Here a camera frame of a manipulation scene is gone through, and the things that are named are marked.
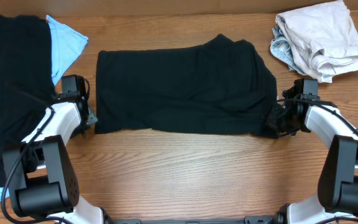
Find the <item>black t-shirt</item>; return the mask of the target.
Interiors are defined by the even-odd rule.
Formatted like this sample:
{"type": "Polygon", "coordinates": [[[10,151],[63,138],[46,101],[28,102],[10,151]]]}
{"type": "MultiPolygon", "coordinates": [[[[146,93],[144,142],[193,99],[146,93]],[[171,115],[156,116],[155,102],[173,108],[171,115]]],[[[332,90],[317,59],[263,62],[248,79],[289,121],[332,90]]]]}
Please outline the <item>black t-shirt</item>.
{"type": "Polygon", "coordinates": [[[246,40],[220,34],[188,48],[101,51],[94,130],[275,138],[265,121],[276,99],[275,77],[246,40]]]}

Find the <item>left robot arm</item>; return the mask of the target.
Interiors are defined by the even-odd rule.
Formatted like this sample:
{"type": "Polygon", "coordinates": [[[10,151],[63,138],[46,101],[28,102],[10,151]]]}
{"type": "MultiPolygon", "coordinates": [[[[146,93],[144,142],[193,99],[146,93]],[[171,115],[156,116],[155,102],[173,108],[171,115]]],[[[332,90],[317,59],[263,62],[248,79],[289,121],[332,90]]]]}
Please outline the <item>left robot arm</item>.
{"type": "Polygon", "coordinates": [[[83,96],[58,97],[37,127],[2,158],[6,183],[1,209],[12,223],[110,223],[106,212],[87,202],[67,153],[71,135],[89,116],[83,96]]]}

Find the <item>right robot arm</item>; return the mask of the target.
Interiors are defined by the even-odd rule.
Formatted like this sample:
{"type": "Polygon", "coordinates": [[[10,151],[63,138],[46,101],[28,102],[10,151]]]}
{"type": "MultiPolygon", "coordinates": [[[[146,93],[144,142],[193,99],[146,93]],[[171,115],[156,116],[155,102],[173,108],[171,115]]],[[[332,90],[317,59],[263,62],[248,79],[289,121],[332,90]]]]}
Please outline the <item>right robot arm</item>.
{"type": "Polygon", "coordinates": [[[285,90],[270,119],[281,136],[315,133],[328,148],[317,193],[284,205],[274,223],[358,223],[358,129],[315,90],[285,90]]]}

